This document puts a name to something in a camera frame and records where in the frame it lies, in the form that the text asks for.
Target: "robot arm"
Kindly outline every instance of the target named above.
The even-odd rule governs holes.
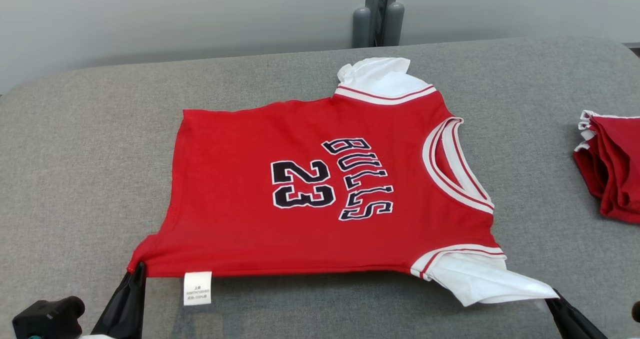
[[[113,293],[91,335],[83,339],[141,339],[145,310],[147,268],[138,264],[127,272]],[[13,318],[16,339],[77,339],[82,334],[78,318],[85,304],[77,296],[50,302],[39,300]]]

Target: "gray cylindrical post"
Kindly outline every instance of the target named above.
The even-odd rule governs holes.
[[[353,12],[352,48],[366,48],[369,46],[369,29],[371,11],[369,8],[357,8]]]
[[[400,2],[394,2],[386,7],[384,37],[382,38],[384,47],[400,45],[400,33],[402,32],[402,20],[404,17],[405,6]]]

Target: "red basketball jersey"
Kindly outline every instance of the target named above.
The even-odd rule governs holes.
[[[583,110],[578,128],[585,141],[573,157],[589,192],[601,199],[603,216],[640,223],[640,116]]]
[[[319,100],[185,110],[166,218],[128,270],[429,280],[446,253],[503,262],[494,205],[460,148],[462,119],[420,79],[367,75]]]

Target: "white sleeve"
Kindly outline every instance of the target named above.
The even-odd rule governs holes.
[[[367,58],[347,64],[338,71],[340,87],[389,99],[432,87],[407,74],[410,63],[406,58]]]
[[[430,266],[427,276],[449,289],[465,307],[474,303],[558,298],[548,284],[507,270],[501,257],[447,253]]]

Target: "gray wall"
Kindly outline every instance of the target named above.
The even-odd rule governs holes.
[[[398,0],[400,43],[576,34],[640,42],[640,0]],[[0,94],[108,64],[342,49],[364,0],[0,0]]]
[[[364,0],[0,0],[0,94],[56,71],[349,48]]]
[[[640,42],[640,0],[397,0],[401,45],[570,34]]]

